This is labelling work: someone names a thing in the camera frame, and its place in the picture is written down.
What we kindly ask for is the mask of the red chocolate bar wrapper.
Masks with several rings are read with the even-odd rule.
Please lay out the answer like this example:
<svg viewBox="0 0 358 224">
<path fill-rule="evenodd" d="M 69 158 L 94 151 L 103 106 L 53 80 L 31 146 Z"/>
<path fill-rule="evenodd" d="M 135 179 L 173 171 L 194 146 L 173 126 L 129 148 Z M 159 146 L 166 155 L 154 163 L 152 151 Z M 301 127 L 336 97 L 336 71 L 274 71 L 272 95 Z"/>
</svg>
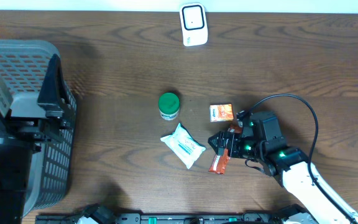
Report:
<svg viewBox="0 0 358 224">
<path fill-rule="evenodd" d="M 231 133 L 240 134 L 242 132 L 242 129 L 239 126 L 235 126 L 232 124 L 232 125 L 230 125 L 230 127 L 228 128 L 227 131 L 231 132 Z M 219 175 L 223 175 L 225 173 L 226 166 L 231 158 L 228 156 L 227 153 L 228 153 L 228 150 L 225 149 L 222 156 L 215 154 L 214 159 L 213 159 L 211 166 L 209 168 L 209 172 L 219 174 Z"/>
</svg>

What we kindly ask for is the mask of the orange snack packet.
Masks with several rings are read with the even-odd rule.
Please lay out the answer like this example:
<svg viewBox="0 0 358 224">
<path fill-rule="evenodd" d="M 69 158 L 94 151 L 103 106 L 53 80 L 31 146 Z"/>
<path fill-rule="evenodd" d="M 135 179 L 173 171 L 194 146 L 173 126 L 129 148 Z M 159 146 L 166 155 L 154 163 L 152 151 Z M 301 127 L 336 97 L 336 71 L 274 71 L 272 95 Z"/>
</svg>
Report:
<svg viewBox="0 0 358 224">
<path fill-rule="evenodd" d="M 210 105 L 209 112 L 211 122 L 232 121 L 234 119 L 231 104 Z"/>
</svg>

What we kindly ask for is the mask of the white teal wipes pack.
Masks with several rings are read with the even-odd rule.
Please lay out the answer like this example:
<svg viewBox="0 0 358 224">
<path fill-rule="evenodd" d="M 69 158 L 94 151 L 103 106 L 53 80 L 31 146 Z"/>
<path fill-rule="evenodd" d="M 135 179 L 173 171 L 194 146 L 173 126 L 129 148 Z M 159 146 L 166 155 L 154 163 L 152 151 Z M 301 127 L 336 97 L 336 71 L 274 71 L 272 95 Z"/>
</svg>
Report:
<svg viewBox="0 0 358 224">
<path fill-rule="evenodd" d="M 206 150 L 191 137 L 181 123 L 178 123 L 173 133 L 161 137 L 160 140 L 176 154 L 187 169 L 190 169 Z"/>
</svg>

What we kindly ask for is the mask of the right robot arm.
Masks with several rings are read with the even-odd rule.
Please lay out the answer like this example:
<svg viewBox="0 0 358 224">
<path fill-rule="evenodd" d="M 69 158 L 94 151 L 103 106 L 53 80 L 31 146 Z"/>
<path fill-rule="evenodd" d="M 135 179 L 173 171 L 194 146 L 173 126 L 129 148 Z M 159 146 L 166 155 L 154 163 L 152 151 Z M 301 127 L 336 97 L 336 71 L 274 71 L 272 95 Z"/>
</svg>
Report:
<svg viewBox="0 0 358 224">
<path fill-rule="evenodd" d="M 300 201 L 252 218 L 252 223 L 358 223 L 358 212 L 328 185 L 308 156 L 287 144 L 273 112 L 241 112 L 239 116 L 240 130 L 220 131 L 208 139 L 209 145 L 219 156 L 259 163 L 261 173 L 273 177 Z"/>
</svg>

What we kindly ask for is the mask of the green lid jar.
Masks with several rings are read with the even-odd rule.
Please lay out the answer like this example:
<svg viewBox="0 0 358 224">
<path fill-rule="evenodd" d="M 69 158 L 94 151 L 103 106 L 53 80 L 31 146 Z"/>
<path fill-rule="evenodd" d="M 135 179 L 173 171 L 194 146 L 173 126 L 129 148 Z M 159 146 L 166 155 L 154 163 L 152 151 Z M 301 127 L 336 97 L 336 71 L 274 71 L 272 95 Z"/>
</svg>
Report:
<svg viewBox="0 0 358 224">
<path fill-rule="evenodd" d="M 164 93 L 158 100 L 158 109 L 164 120 L 174 120 L 180 110 L 180 99 L 174 93 Z"/>
</svg>

